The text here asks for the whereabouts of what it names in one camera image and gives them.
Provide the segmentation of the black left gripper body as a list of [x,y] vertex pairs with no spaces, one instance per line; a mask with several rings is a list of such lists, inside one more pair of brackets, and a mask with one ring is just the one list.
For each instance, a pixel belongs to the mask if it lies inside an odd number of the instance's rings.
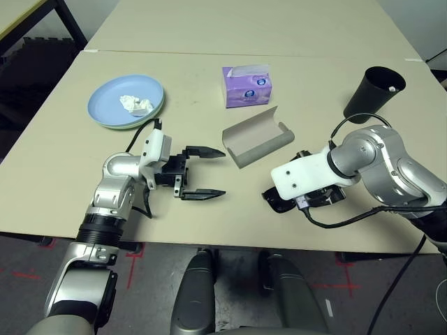
[[168,162],[155,174],[156,185],[173,188],[175,198],[190,198],[185,189],[189,170],[186,166],[188,159],[186,152],[170,156]]

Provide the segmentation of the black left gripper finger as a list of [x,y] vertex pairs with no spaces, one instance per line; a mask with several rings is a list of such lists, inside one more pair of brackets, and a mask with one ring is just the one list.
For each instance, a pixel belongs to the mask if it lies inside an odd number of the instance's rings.
[[203,147],[203,146],[186,146],[181,153],[186,159],[190,159],[191,156],[197,156],[199,158],[213,159],[225,157],[226,154],[218,149]]
[[187,201],[202,201],[217,198],[225,194],[225,191],[198,188],[195,191],[182,191],[180,198]]

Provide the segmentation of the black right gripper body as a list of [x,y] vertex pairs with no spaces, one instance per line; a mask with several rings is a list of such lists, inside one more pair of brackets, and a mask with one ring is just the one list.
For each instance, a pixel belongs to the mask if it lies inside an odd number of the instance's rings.
[[309,193],[309,206],[324,207],[335,204],[346,199],[346,194],[341,187],[336,185],[327,186]]

